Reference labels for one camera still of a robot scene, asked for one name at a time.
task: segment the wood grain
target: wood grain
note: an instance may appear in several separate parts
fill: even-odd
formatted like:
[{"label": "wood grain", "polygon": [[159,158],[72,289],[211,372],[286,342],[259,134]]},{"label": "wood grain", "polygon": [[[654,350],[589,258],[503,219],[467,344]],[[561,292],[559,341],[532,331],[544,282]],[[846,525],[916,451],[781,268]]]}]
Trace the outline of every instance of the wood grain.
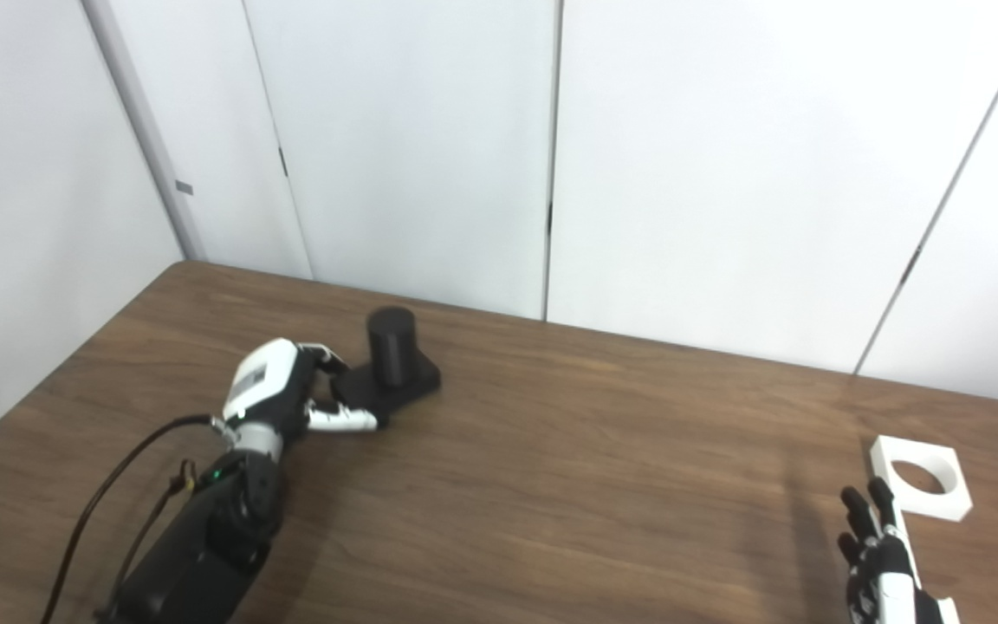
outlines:
[{"label": "wood grain", "polygon": [[[389,303],[415,309],[443,390],[285,458],[288,517],[235,621],[840,623],[837,493],[888,434],[958,450],[973,512],[908,525],[927,588],[998,623],[997,400],[199,263],[0,422],[0,621],[39,619],[76,514],[138,439],[216,411],[272,337],[363,362],[365,316]],[[219,449],[179,431],[127,471],[59,621],[88,621],[178,460]]]}]

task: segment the black cable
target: black cable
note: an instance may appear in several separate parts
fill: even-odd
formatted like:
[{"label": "black cable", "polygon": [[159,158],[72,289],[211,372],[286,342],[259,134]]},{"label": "black cable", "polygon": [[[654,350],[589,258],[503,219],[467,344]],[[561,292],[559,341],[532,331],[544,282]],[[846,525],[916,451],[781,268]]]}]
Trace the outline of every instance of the black cable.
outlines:
[{"label": "black cable", "polygon": [[183,490],[189,490],[195,484],[195,479],[197,479],[197,471],[195,471],[195,462],[190,459],[183,459],[179,462],[179,474],[171,478],[169,484],[167,485],[164,493],[161,494],[159,500],[153,506],[152,512],[149,513],[149,517],[146,518],[146,522],[141,526],[141,530],[138,530],[138,535],[133,539],[133,544],[130,546],[130,550],[126,553],[126,558],[122,560],[121,568],[118,568],[118,575],[114,577],[113,588],[110,589],[110,597],[107,599],[107,606],[100,611],[100,616],[102,617],[112,617],[114,616],[114,604],[118,600],[118,589],[122,588],[122,583],[126,581],[126,574],[130,572],[130,565],[133,563],[133,558],[138,554],[138,549],[141,548],[141,542],[146,538],[146,534],[149,533],[149,529],[156,522],[156,518],[159,518],[164,510],[164,505],[171,500],[172,497],[183,492]]},{"label": "black cable", "polygon": [[80,536],[83,534],[84,526],[87,526],[87,520],[91,517],[91,512],[94,512],[95,505],[99,504],[102,500],[104,494],[107,490],[110,490],[110,486],[114,485],[115,479],[121,477],[123,471],[126,471],[126,467],[141,454],[151,443],[155,442],[159,436],[166,434],[167,432],[178,429],[181,426],[191,426],[191,424],[205,424],[209,426],[211,423],[211,416],[209,414],[197,414],[193,416],[183,416],[183,418],[175,419],[174,421],[165,424],[165,426],[160,427],[158,430],[149,434],[149,438],[142,439],[141,443],[138,443],[133,450],[126,455],[126,458],[122,459],[121,463],[114,467],[111,471],[110,477],[107,477],[106,481],[102,482],[99,489],[95,491],[91,501],[87,503],[86,507],[83,507],[83,513],[80,514],[80,518],[75,522],[75,529],[72,530],[72,536],[68,538],[68,547],[64,549],[63,560],[60,561],[60,569],[56,572],[55,583],[52,584],[52,593],[49,594],[49,604],[45,605],[44,616],[41,617],[41,624],[49,624],[52,621],[52,613],[56,610],[56,602],[60,600],[60,591],[64,588],[64,578],[68,577],[68,566],[72,563],[72,556],[75,555],[75,546],[79,544]]}]

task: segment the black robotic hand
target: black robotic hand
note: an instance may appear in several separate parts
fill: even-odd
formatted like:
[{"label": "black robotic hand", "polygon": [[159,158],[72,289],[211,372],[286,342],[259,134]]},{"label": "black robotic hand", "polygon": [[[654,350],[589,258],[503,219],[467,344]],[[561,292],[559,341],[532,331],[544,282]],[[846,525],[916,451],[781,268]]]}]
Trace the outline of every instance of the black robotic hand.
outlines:
[{"label": "black robotic hand", "polygon": [[842,490],[851,533],[839,537],[839,549],[849,563],[846,605],[852,624],[951,624],[953,601],[943,612],[939,601],[922,589],[895,497],[882,478],[868,482],[868,494],[878,514],[854,487]]}]

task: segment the black cylinder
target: black cylinder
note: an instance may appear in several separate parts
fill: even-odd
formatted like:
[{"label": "black cylinder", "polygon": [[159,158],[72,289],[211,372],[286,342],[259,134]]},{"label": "black cylinder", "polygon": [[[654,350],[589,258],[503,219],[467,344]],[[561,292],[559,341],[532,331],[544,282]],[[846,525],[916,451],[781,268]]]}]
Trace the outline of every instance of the black cylinder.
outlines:
[{"label": "black cylinder", "polygon": [[380,308],[368,316],[372,372],[385,387],[403,387],[418,376],[415,315],[406,308]]}]

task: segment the white 3d printed part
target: white 3d printed part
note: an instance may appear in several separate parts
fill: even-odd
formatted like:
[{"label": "white 3d printed part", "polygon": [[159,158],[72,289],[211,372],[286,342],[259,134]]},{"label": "white 3d printed part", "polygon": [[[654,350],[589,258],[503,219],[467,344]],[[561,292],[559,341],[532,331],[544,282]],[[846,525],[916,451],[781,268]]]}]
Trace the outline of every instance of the white 3d printed part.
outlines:
[{"label": "white 3d printed part", "polygon": [[[872,444],[871,455],[872,471],[891,487],[898,509],[954,522],[960,522],[973,509],[962,466],[949,446],[882,435]],[[906,462],[926,470],[938,479],[943,493],[931,494],[910,485],[899,477],[891,462]]]}]

